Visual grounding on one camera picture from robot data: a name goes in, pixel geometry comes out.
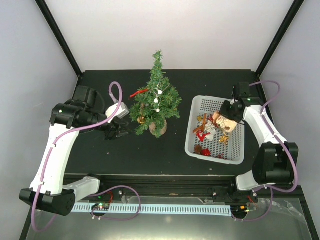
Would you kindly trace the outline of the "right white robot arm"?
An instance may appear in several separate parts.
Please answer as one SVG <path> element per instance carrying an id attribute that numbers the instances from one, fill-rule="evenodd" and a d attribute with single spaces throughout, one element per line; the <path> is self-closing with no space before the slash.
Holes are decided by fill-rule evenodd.
<path id="1" fill-rule="evenodd" d="M 288 142 L 270 120 L 266 107 L 258 97 L 250 93 L 252 84 L 240 82 L 233 86 L 232 100 L 224 101 L 219 115 L 224 118 L 221 127 L 232 130 L 229 122 L 244 121 L 249 125 L 259 145 L 252 170 L 236 177 L 236 184 L 228 187 L 228 198 L 240 201 L 246 191 L 257 192 L 263 188 L 282 193 L 292 193 L 299 183 L 297 160 L 299 148 Z"/>

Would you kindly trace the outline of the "small green christmas tree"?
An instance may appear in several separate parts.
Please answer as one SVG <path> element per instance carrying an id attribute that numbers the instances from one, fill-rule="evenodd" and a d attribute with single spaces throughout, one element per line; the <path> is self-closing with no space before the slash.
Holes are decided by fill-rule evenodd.
<path id="1" fill-rule="evenodd" d="M 149 81 L 146 86 L 138 89 L 149 89 L 149 91 L 132 98 L 134 104 L 130 107 L 129 115 L 131 121 L 135 123 L 138 123 L 138 117 L 145 118 L 145 123 L 138 123 L 138 127 L 135 129 L 137 136 L 149 131 L 156 138 L 160 138 L 167 131 L 167 119 L 180 118 L 178 107 L 182 98 L 170 83 L 170 79 L 165 76 L 162 51 L 156 51 L 152 57 L 153 66 L 150 70 Z"/>

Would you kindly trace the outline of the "white plastic basket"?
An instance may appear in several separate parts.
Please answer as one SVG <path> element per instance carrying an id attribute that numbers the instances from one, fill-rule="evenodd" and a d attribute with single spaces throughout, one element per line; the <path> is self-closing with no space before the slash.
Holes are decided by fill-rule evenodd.
<path id="1" fill-rule="evenodd" d="M 185 140 L 185 152 L 193 158 L 226 165 L 239 165 L 245 155 L 245 126 L 231 133 L 214 126 L 210 119 L 225 98 L 195 96 L 192 100 Z"/>

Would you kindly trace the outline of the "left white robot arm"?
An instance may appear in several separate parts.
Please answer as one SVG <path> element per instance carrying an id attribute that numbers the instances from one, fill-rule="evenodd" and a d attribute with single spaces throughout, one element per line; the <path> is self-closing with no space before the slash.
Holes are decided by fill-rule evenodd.
<path id="1" fill-rule="evenodd" d="M 98 177 L 85 176 L 74 183 L 64 185 L 64 175 L 73 145 L 80 133 L 97 130 L 105 133 L 109 140 L 127 134 L 126 123 L 122 120 L 128 113 L 123 102 L 122 88 L 117 86 L 119 98 L 109 93 L 113 105 L 96 110 L 100 93 L 87 86 L 78 86 L 73 97 L 65 103 L 57 104 L 51 112 L 49 137 L 36 176 L 28 188 L 19 193 L 19 199 L 33 210 L 67 216 L 75 203 L 92 195 L 103 199 L 108 192 L 106 185 Z"/>

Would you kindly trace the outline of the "red ribbon bow ornament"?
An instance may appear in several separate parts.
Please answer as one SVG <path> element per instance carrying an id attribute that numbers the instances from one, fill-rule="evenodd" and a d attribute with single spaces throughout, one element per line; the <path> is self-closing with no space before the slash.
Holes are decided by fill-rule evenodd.
<path id="1" fill-rule="evenodd" d="M 145 89 L 140 89 L 140 90 L 136 91 L 135 93 L 131 94 L 128 99 L 131 100 L 132 98 L 135 98 L 137 95 L 146 93 L 146 92 L 148 92 L 148 91 L 149 91 L 149 89 L 147 89 L 147 88 L 145 88 Z"/>

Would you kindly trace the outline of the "gold bell ornament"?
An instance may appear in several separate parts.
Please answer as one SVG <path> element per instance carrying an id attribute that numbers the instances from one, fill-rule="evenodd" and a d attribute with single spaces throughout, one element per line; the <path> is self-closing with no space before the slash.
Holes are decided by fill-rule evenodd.
<path id="1" fill-rule="evenodd" d="M 146 119 L 145 119 L 144 116 L 139 116 L 137 118 L 137 122 L 142 125 L 142 124 L 144 124 L 146 122 Z"/>

